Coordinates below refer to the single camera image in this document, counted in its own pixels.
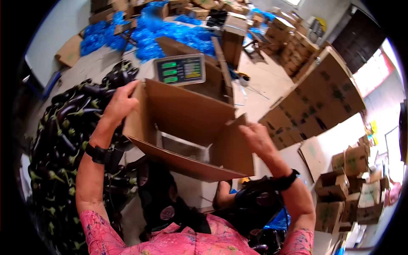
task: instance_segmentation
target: hand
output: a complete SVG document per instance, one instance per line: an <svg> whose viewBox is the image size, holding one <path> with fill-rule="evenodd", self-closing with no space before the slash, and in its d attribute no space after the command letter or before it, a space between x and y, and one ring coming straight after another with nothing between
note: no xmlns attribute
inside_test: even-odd
<svg viewBox="0 0 408 255"><path fill-rule="evenodd" d="M122 120L128 116L139 105L139 100L129 98L136 86L141 86L140 81L132 81L123 87L116 89L111 101L103 113L103 118L115 128L120 125Z"/></svg>
<svg viewBox="0 0 408 255"><path fill-rule="evenodd" d="M256 153L262 160L265 160L269 155L278 155L278 150L264 125L248 123L247 126L240 125L239 130L245 136L251 151Z"/></svg>

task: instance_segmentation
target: wrist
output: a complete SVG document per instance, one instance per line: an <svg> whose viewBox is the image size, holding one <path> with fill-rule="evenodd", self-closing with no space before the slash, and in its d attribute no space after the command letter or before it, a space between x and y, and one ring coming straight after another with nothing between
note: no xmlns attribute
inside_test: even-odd
<svg viewBox="0 0 408 255"><path fill-rule="evenodd" d="M278 153L270 153L261 159L265 162L271 174L276 178L290 176L292 174L292 169L289 168Z"/></svg>

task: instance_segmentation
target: black watch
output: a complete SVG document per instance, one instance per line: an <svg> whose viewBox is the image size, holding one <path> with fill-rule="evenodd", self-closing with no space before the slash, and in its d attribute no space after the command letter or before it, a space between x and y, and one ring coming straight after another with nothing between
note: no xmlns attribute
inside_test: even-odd
<svg viewBox="0 0 408 255"><path fill-rule="evenodd" d="M300 173L292 169L292 173L290 176L283 176L275 179L275 185L277 191L285 191L287 190L292 183L296 180L296 175L300 175Z"/></svg>
<svg viewBox="0 0 408 255"><path fill-rule="evenodd" d="M93 148L92 145L87 144L85 152L98 164L108 164L111 160L112 150L110 149L102 149L99 146Z"/></svg>

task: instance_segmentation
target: pile of blue plastic bags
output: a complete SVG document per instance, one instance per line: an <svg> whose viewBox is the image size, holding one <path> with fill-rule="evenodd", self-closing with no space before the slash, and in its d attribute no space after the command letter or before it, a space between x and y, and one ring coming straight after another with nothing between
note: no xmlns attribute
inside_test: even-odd
<svg viewBox="0 0 408 255"><path fill-rule="evenodd" d="M173 22L165 22L156 17L153 13L156 8L163 7L168 1L150 2L142 9L142 14L136 18L137 27L131 37L137 42L135 55L142 62L152 58L163 58L165 54L155 41L156 38L166 36L176 41L184 43L207 55L215 57L214 45L211 41L213 33L203 27L188 27L178 25ZM201 24L200 20L189 17L179 17L180 21L191 24ZM116 50L122 50L126 41L119 35L113 35L117 24L126 24L123 19L123 12L119 11L113 15L109 24L100 21L97 24L89 25L85 29L84 40L81 42L81 55L88 55L100 47L106 45ZM133 48L133 45L126 45L126 51Z"/></svg>

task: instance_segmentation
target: window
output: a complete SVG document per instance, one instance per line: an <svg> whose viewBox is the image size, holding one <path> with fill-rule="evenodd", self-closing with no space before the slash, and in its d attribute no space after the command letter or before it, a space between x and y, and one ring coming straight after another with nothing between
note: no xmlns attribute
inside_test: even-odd
<svg viewBox="0 0 408 255"><path fill-rule="evenodd" d="M287 1L287 2L289 2L291 4L293 4L293 5L298 5L299 2L300 2L300 0L285 0L285 1Z"/></svg>
<svg viewBox="0 0 408 255"><path fill-rule="evenodd" d="M378 49L374 55L354 75L356 85L365 98L377 88L394 70L387 54Z"/></svg>

